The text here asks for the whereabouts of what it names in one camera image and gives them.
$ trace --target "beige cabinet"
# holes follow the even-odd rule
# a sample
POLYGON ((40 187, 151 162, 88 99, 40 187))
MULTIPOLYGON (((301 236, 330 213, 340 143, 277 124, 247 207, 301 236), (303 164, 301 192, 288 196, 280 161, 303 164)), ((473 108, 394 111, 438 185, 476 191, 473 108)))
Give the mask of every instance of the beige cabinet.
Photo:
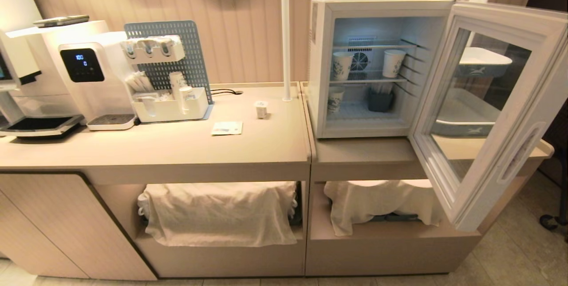
POLYGON ((156 280, 80 175, 4 173, 0 174, 0 192, 5 195, 2 222, 9 222, 0 224, 0 249, 26 270, 53 276, 156 280), (21 248, 5 246, 4 236, 12 238, 11 247, 21 244, 21 248), (43 255, 32 247, 34 243, 43 245, 43 255), (23 247, 34 251, 26 252, 23 247), (34 253, 37 259, 31 258, 34 253), (59 259, 61 253, 70 262, 59 259), (63 270, 65 264, 76 265, 77 272, 71 272, 70 266, 69 272, 56 274, 55 270, 63 270))

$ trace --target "wheel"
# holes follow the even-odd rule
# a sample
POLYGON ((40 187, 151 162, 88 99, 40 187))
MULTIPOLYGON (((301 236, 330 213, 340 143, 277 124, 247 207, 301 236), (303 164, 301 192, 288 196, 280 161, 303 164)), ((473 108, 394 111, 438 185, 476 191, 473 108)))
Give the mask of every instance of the wheel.
POLYGON ((552 224, 550 222, 550 221, 554 221, 554 217, 552 217, 551 215, 542 215, 540 217, 540 220, 538 220, 538 221, 540 222, 540 225, 542 225, 542 227, 544 227, 545 229, 548 229, 548 230, 554 230, 556 227, 558 227, 558 225, 552 224))

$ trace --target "towel-covered item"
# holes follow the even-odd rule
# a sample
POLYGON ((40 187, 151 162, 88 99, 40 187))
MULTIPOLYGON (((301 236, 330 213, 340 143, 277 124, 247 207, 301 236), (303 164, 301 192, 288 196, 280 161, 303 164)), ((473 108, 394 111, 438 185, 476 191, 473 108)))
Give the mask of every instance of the towel-covered item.
POLYGON ((353 224, 392 212, 417 214, 426 225, 438 225, 444 218, 428 180, 329 181, 324 193, 333 201, 331 224, 336 236, 353 235, 353 224))
POLYGON ((165 246, 295 244, 296 183, 149 184, 138 197, 146 233, 165 246))

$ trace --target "pegboard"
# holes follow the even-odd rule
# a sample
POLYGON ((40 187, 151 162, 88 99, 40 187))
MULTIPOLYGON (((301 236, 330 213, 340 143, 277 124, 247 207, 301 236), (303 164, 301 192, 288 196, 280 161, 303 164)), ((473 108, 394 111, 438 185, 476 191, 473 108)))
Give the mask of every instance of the pegboard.
POLYGON ((161 21, 155 23, 130 23, 124 25, 126 36, 131 38, 146 38, 155 35, 178 35, 181 38, 185 57, 177 62, 141 63, 138 70, 146 72, 152 86, 156 90, 170 90, 170 73, 179 71, 193 87, 202 86, 207 93, 207 101, 213 104, 211 88, 201 51, 201 42, 197 33, 197 25, 187 21, 161 21))

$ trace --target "drip tray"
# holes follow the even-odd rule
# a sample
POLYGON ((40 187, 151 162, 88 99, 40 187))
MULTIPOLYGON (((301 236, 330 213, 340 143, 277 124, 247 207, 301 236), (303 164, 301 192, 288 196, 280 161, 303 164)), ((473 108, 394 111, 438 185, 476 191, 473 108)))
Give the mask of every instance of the drip tray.
POLYGON ((19 138, 63 138, 75 130, 84 119, 82 115, 56 118, 22 118, 0 129, 0 136, 19 138))

